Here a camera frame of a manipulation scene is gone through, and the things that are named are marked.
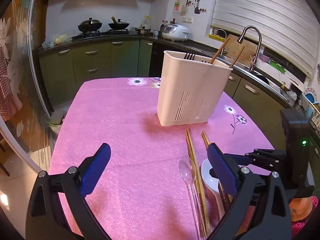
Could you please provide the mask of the white ceramic spoon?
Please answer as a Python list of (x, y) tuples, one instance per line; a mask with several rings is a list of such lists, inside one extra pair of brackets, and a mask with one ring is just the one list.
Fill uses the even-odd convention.
[(222, 197), (220, 181), (210, 174), (212, 166), (208, 159), (205, 159), (201, 165), (201, 177), (206, 187), (213, 193), (216, 199), (219, 218), (222, 219), (225, 214), (225, 207)]

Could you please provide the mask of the clear plastic spoon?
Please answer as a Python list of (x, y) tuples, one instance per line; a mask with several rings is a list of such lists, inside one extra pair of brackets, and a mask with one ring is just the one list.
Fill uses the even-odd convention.
[(193, 212), (194, 223), (197, 231), (197, 239), (203, 239), (204, 229), (199, 195), (196, 192), (195, 164), (188, 155), (184, 155), (179, 161), (178, 168), (180, 176), (182, 177), (188, 189), (191, 209)]

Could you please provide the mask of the tall steel kitchen faucet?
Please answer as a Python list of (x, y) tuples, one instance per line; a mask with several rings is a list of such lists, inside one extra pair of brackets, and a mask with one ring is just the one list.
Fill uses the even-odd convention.
[(244, 27), (240, 37), (237, 39), (237, 42), (239, 44), (242, 44), (243, 41), (245, 40), (245, 37), (246, 37), (246, 33), (249, 31), (249, 30), (254, 30), (257, 35), (258, 35), (258, 41), (254, 41), (253, 38), (248, 38), (247, 40), (251, 43), (254, 43), (256, 45), (256, 49), (255, 49), (255, 52), (254, 54), (251, 56), (251, 62), (250, 62), (250, 68), (249, 68), (249, 71), (250, 72), (253, 72), (255, 70), (255, 67), (256, 67), (256, 64), (257, 64), (257, 59), (258, 59), (258, 56), (259, 56), (259, 51), (260, 51), (260, 48), (261, 48), (261, 43), (262, 43), (262, 35), (261, 35), (261, 32), (260, 30), (253, 26), (253, 25), (247, 25)]

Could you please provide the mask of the green kitchen cabinets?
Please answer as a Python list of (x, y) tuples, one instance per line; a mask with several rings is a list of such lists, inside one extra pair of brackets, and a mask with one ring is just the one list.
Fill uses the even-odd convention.
[[(85, 82), (111, 77), (160, 77), (166, 50), (212, 56), (215, 48), (187, 40), (124, 35), (83, 38), (39, 50), (40, 67), (49, 109), (68, 107)], [(289, 108), (282, 89), (260, 72), (237, 62), (225, 92), (253, 119), (274, 148), (285, 147), (280, 110)]]

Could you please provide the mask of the white plastic utensil holder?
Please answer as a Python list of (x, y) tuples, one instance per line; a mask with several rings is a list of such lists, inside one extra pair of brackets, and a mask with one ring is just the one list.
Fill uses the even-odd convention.
[(201, 55), (164, 51), (157, 116), (162, 126), (207, 122), (223, 93), (232, 69)]

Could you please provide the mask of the pink embroidered tablecloth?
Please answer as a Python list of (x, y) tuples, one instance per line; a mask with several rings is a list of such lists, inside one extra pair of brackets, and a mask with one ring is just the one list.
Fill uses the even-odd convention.
[(189, 191), (178, 164), (187, 155), (191, 133), (197, 161), (207, 157), (205, 132), (224, 153), (271, 148), (249, 116), (222, 94), (203, 124), (164, 127), (157, 116), (155, 79), (97, 79), (78, 90), (63, 122), (50, 163), (51, 174), (65, 172), (98, 150), (111, 147), (111, 159), (89, 207), (112, 239), (196, 239)]

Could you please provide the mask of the small steel faucet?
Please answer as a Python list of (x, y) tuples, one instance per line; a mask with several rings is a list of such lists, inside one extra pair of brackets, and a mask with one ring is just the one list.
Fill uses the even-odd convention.
[(224, 38), (224, 39), (227, 38), (227, 33), (226, 33), (226, 31), (223, 30), (223, 29), (215, 29), (215, 30), (214, 30), (214, 34), (217, 35), (217, 36), (219, 36), (220, 38)]

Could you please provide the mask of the wooden cutting board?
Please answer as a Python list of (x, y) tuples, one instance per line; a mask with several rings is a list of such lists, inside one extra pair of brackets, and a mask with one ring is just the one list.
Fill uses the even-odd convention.
[(237, 42), (238, 37), (232, 34), (229, 34), (228, 37), (230, 37), (230, 40), (225, 46), (226, 52), (224, 52), (224, 55), (230, 57), (231, 59), (235, 59), (242, 46), (245, 46), (244, 51), (238, 59), (238, 62), (246, 66), (250, 66), (251, 56), (255, 52), (256, 45), (248, 40), (244, 40), (242, 44), (239, 44)]

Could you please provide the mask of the white window blind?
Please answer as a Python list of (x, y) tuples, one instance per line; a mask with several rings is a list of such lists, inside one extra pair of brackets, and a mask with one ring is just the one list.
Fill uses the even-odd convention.
[(212, 25), (242, 33), (312, 76), (319, 51), (319, 22), (305, 0), (215, 0)]

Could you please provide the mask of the white rice cooker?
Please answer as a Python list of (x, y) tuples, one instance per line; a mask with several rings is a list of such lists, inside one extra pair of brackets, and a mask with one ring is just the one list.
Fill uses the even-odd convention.
[(171, 41), (186, 41), (189, 29), (179, 24), (169, 24), (162, 31), (162, 37)]

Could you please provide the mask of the black wok with lid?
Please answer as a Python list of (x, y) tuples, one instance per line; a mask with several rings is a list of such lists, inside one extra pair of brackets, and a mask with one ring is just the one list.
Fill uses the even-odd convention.
[(78, 29), (82, 33), (96, 32), (102, 27), (103, 23), (99, 20), (89, 18), (78, 25)]

